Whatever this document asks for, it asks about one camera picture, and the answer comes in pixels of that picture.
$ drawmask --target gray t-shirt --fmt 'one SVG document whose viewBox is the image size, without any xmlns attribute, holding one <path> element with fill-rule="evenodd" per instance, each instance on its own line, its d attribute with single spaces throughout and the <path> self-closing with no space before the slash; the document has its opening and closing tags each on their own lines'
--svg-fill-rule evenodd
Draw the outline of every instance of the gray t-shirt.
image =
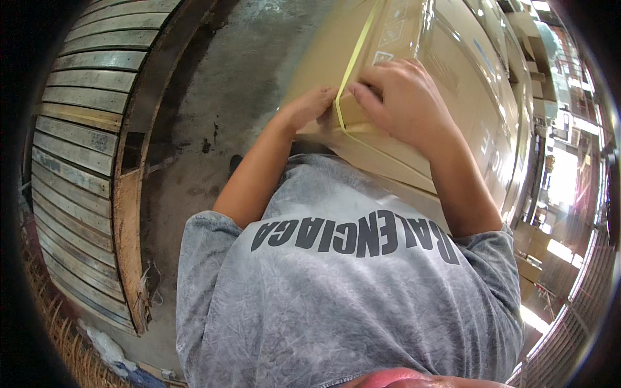
<svg viewBox="0 0 621 388">
<path fill-rule="evenodd" d="M 245 230 L 186 224 L 177 352 L 190 387 L 333 387 L 378 369 L 506 380 L 524 342 L 505 226 L 451 239 L 335 156 L 289 159 Z"/>
</svg>

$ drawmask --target hand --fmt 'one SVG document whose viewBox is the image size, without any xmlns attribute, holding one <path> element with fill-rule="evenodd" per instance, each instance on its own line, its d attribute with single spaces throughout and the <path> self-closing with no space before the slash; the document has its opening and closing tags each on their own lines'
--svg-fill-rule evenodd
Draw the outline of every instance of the hand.
<svg viewBox="0 0 621 388">
<path fill-rule="evenodd" d="M 337 88 L 315 86 L 280 108 L 274 118 L 284 120 L 287 128 L 295 134 L 309 121 L 321 116 L 332 105 L 337 93 Z"/>
<path fill-rule="evenodd" d="M 360 81 L 365 84 L 353 83 L 349 90 L 371 122 L 427 159 L 441 157 L 447 142 L 463 142 L 438 88 L 418 60 L 378 63 L 363 69 Z M 383 101 L 369 86 L 381 91 Z"/>
</svg>

